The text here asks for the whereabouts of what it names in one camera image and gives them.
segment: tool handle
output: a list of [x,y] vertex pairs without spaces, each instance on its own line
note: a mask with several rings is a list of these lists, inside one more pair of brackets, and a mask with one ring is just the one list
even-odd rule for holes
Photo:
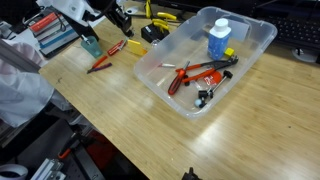
[[[196,68],[199,68],[201,67],[201,64],[195,64],[195,65],[192,65],[192,66],[188,66],[186,70],[192,70],[192,69],[196,69]],[[176,72],[180,72],[182,70],[182,68],[179,68],[179,69],[176,69]]]
[[174,80],[172,81],[170,87],[169,87],[169,90],[168,90],[168,94],[169,95],[174,95],[174,93],[177,92],[178,88],[180,87],[180,84],[182,82],[182,79],[184,77],[184,75],[186,74],[186,71],[185,70],[181,70],[177,77],[174,78]]
[[197,74],[195,76],[192,76],[192,77],[188,77],[188,78],[185,78],[182,80],[183,83],[186,83],[186,82],[189,82],[189,81],[192,81],[192,80],[197,80],[201,77],[205,77],[205,76],[209,76],[210,74],[214,73],[216,70],[211,68],[203,73],[200,73],[200,74]]
[[92,69],[98,67],[104,60],[106,60],[108,56],[102,56],[94,65],[92,65]]
[[110,66],[112,66],[112,63],[108,63],[108,64],[102,65],[100,67],[94,68],[93,71],[100,71],[100,70],[106,69],[106,68],[108,68]]

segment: red handled tool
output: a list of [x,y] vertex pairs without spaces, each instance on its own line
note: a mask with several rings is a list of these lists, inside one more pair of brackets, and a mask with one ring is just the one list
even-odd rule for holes
[[174,93],[177,92],[178,88],[180,87],[180,84],[184,78],[184,76],[186,75],[186,72],[187,72],[187,67],[189,66],[189,63],[190,61],[188,61],[183,69],[181,69],[179,72],[178,72],[178,75],[176,76],[176,78],[174,78],[174,80],[172,81],[170,87],[169,87],[169,90],[168,90],[168,94],[169,95],[174,95]]
[[[238,61],[239,61],[239,58],[237,56],[231,56],[228,60],[217,60],[217,61],[211,61],[211,62],[206,62],[206,63],[202,63],[202,64],[195,64],[192,66],[188,66],[186,70],[192,70],[192,69],[196,69],[196,68],[204,67],[204,66],[208,66],[211,68],[200,73],[200,74],[197,74],[195,76],[185,78],[182,80],[182,82],[186,83],[186,82],[189,82],[192,80],[197,80],[201,77],[209,76],[209,75],[213,74],[218,69],[226,68],[231,65],[237,64]],[[181,68],[176,69],[176,72],[180,72],[180,71],[181,71]]]

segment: keyboard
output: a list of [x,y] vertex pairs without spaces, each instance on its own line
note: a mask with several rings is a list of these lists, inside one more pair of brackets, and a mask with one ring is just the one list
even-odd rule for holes
[[320,52],[320,21],[310,22],[272,16],[263,20],[277,27],[276,42]]

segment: black cable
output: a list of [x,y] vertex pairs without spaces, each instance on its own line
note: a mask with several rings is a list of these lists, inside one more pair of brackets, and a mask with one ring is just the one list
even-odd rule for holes
[[308,16],[308,18],[307,18],[307,21],[309,21],[309,20],[310,20],[310,18],[311,18],[311,16],[313,15],[314,10],[316,9],[316,7],[317,7],[317,5],[318,5],[318,2],[319,2],[319,0],[316,0],[316,3],[314,4],[314,6],[313,6],[313,8],[312,8],[311,12],[309,13],[309,16]]
[[11,32],[9,33],[9,35],[8,35],[7,37],[5,37],[4,39],[8,39],[8,38],[11,36],[12,33],[13,33],[13,31],[11,31]]

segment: wooden table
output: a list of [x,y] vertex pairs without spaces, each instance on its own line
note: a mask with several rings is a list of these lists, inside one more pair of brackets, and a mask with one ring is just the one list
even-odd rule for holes
[[[133,38],[150,20],[133,19]],[[123,39],[105,20],[95,31],[102,49]],[[95,62],[80,40],[40,70],[95,127],[150,179],[181,179],[193,167],[202,179],[319,179],[320,69],[271,45],[203,118],[171,109],[133,73],[140,59],[127,48],[113,66],[86,74]]]

